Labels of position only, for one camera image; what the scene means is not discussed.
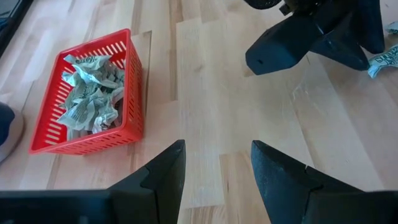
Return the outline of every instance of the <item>wooden surface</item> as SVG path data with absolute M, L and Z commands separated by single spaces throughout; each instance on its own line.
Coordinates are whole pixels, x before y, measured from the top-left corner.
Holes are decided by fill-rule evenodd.
M 398 2 L 382 0 L 383 23 Z M 0 189 L 113 185 L 177 139 L 187 144 L 180 223 L 269 223 L 249 150 L 262 140 L 363 190 L 398 188 L 398 70 L 375 79 L 308 54 L 256 77 L 244 53 L 283 19 L 242 0 L 36 0 L 0 59 L 0 101 L 25 133 L 0 165 Z M 145 76 L 145 138 L 90 156 L 27 153 L 59 51 L 132 30 Z M 397 39 L 388 37 L 387 44 Z

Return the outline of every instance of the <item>blue sneaker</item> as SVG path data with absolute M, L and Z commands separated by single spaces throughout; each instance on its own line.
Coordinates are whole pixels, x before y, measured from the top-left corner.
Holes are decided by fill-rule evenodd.
M 23 129 L 21 113 L 0 102 L 0 162 L 15 149 Z

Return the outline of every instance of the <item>crumpled banknote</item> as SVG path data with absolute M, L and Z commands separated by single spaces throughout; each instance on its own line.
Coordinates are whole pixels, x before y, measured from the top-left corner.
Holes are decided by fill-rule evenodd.
M 110 58 L 109 55 L 64 58 L 76 70 L 73 74 L 62 73 L 62 79 L 74 87 L 59 105 L 66 112 L 57 120 L 68 127 L 68 140 L 120 126 L 122 112 L 115 105 L 124 96 L 124 70 L 112 64 Z
M 398 34 L 398 21 L 387 25 L 386 30 L 389 34 Z
M 398 44 L 391 47 L 387 52 L 369 59 L 370 67 L 368 74 L 375 78 L 377 73 L 384 67 L 393 66 L 398 68 Z

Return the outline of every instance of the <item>slotted basket wall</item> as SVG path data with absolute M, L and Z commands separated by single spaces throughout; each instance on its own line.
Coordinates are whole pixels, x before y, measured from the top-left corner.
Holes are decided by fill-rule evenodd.
M 37 118 L 29 149 L 30 154 L 52 152 L 84 155 L 142 139 L 144 127 L 142 65 L 130 36 L 130 30 L 124 29 L 58 54 Z M 72 65 L 63 59 L 69 54 L 78 58 L 90 55 L 112 55 L 110 61 L 119 68 L 125 69 L 123 121 L 120 127 L 67 141 L 67 127 L 58 124 L 56 120 L 65 112 L 58 105 L 65 101 L 72 90 L 72 87 L 62 80 L 62 72 L 75 71 Z M 123 60 L 126 60 L 126 68 L 124 68 Z

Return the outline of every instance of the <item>light wood plank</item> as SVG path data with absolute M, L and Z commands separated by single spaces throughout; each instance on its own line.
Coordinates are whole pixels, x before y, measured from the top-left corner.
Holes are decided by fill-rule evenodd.
M 383 189 L 318 57 L 308 54 L 292 70 L 287 86 L 315 168 L 363 190 Z
M 215 21 L 221 17 L 221 9 L 217 0 L 200 1 L 200 17 L 202 23 Z
M 115 12 L 113 14 L 113 24 L 111 25 L 111 32 L 116 32 L 121 29 L 131 29 L 132 19 L 136 18 L 133 15 L 134 5 L 136 0 L 117 0 Z
M 223 203 L 218 162 L 216 103 L 213 77 L 204 69 L 200 19 L 184 21 L 177 26 L 178 96 L 181 137 L 187 143 L 188 175 L 183 197 L 184 207 Z
M 89 36 L 89 39 L 96 39 L 103 37 L 111 33 L 111 28 L 113 26 L 113 15 L 116 10 L 116 3 L 110 2 L 103 6 L 96 8 L 96 19 L 93 24 L 93 31 Z
M 220 156 L 228 223 L 271 223 L 247 151 Z
M 150 20 L 152 26 L 152 47 L 150 58 L 150 75 L 148 89 L 148 107 L 153 104 L 168 103 L 175 100 L 175 73 L 172 68 L 175 63 L 171 60 L 174 45 L 170 30 L 169 3 L 163 0 L 152 1 L 157 7 L 151 9 Z
M 62 156 L 55 189 L 108 188 L 130 174 L 127 146 L 91 156 Z
M 211 80 L 206 92 L 211 91 L 211 99 L 215 98 L 212 114 L 219 148 L 222 153 L 250 150 L 251 141 L 260 139 L 312 166 L 285 87 L 288 73 L 244 77 L 248 68 L 242 57 L 249 43 L 240 33 L 254 30 L 244 28 L 249 26 L 244 21 L 241 16 L 230 16 L 226 22 L 209 22 L 202 28 L 204 70 Z
M 183 209 L 178 224 L 227 224 L 225 206 L 209 206 Z
M 379 78 L 372 80 L 366 72 L 353 72 L 325 58 L 322 62 L 384 187 L 396 188 L 397 104 Z
M 182 6 L 183 19 L 190 20 L 200 18 L 200 2 L 201 0 L 178 0 Z

